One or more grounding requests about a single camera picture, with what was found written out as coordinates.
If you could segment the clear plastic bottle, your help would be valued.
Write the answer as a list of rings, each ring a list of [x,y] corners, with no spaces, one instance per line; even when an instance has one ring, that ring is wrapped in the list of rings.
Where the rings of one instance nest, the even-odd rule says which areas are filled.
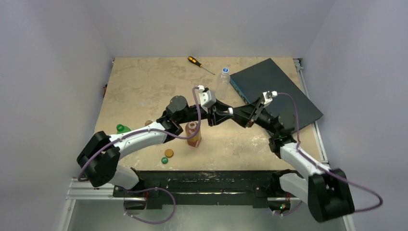
[[[230,73],[220,73],[217,78],[217,87],[216,87],[216,98],[219,100],[224,100],[227,96],[227,91],[230,83]]]

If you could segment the tea bottle with yellow-red label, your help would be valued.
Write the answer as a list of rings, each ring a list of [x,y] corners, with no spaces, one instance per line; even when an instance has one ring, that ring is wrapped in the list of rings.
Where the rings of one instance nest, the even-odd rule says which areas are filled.
[[[197,122],[190,122],[185,126],[186,136],[190,137],[187,139],[187,144],[191,147],[197,148],[200,145],[202,136],[199,128]]]

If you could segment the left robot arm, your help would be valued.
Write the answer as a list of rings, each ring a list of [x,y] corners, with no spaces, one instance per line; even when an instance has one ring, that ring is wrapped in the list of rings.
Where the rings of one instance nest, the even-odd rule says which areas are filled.
[[[175,96],[162,116],[149,125],[114,135],[95,133],[77,157],[81,167],[77,180],[89,181],[93,187],[110,183],[124,188],[132,197],[141,195],[140,177],[135,170],[119,166],[122,158],[174,139],[190,139],[198,134],[204,119],[216,125],[235,117],[232,107],[209,98],[206,92],[194,101],[195,105],[189,106],[185,97]]]

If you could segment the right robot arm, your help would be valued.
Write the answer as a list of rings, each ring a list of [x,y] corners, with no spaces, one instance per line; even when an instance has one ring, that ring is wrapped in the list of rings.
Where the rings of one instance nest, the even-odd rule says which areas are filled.
[[[331,169],[307,154],[294,139],[293,128],[285,128],[280,116],[273,117],[261,99],[255,103],[228,108],[232,119],[244,128],[257,124],[272,133],[271,151],[289,163],[296,173],[284,173],[270,183],[271,192],[281,196],[291,193],[306,203],[317,222],[325,222],[354,213],[355,206],[345,173]]]

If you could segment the orange bottle cap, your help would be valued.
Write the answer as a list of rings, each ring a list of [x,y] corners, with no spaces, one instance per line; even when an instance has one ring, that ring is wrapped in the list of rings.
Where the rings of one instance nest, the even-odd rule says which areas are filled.
[[[165,150],[165,157],[171,158],[174,155],[174,151],[172,149]]]

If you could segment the orange juice bottle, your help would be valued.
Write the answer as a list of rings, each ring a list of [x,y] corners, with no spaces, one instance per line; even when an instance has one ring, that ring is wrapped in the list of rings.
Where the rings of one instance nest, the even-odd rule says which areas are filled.
[[[153,123],[153,121],[147,120],[147,121],[144,123],[144,125],[145,125],[145,126],[148,126],[148,125],[150,125],[151,123]]]

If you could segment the green bottle cap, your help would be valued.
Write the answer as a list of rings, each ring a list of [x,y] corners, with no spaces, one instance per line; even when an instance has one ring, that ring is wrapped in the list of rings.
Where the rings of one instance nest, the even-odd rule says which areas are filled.
[[[161,163],[162,163],[162,164],[167,164],[167,163],[168,163],[168,158],[167,158],[167,157],[163,157],[163,158],[161,159]]]

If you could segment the green plastic bottle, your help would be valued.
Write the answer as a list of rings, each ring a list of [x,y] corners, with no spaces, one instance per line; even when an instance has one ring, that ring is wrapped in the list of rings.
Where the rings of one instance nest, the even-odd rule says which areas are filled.
[[[118,124],[116,126],[116,133],[117,134],[127,133],[127,132],[130,132],[130,131],[131,131],[131,129],[129,127],[125,126],[125,125]]]

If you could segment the yellow-black screwdriver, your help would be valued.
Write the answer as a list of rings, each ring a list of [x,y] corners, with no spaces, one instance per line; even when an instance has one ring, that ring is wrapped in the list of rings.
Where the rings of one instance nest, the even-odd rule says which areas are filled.
[[[197,59],[195,59],[194,57],[188,56],[187,59],[188,59],[188,61],[189,61],[190,63],[192,63],[192,64],[194,64],[194,65],[196,65],[196,66],[198,66],[198,67],[200,67],[200,68],[202,68],[202,69],[204,69],[204,70],[206,70],[207,72],[211,73],[212,75],[215,75],[214,72],[212,72],[212,71],[210,71],[209,69],[207,69],[206,67],[204,67],[203,64],[200,63],[200,62],[199,62]]]

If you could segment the dark blue network switch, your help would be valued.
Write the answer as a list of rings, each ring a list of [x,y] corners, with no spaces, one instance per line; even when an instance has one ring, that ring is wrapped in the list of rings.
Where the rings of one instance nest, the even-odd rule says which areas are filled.
[[[232,74],[230,84],[246,104],[255,102],[268,90],[289,94],[296,104],[300,129],[323,116],[323,113],[270,58]]]

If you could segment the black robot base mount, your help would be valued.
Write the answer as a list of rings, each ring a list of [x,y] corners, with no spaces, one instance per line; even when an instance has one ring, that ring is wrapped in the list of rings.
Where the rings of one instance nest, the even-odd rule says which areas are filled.
[[[147,209],[163,205],[247,205],[287,213],[298,202],[291,193],[272,188],[287,170],[141,171],[142,182],[128,192],[115,186],[113,196],[141,199]]]

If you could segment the aluminium frame rail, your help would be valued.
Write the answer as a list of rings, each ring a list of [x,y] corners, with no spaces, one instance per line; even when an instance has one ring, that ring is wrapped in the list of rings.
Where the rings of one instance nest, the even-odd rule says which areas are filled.
[[[113,199],[114,185],[105,184],[101,187],[93,187],[90,182],[80,182],[71,179],[66,200],[108,200]]]

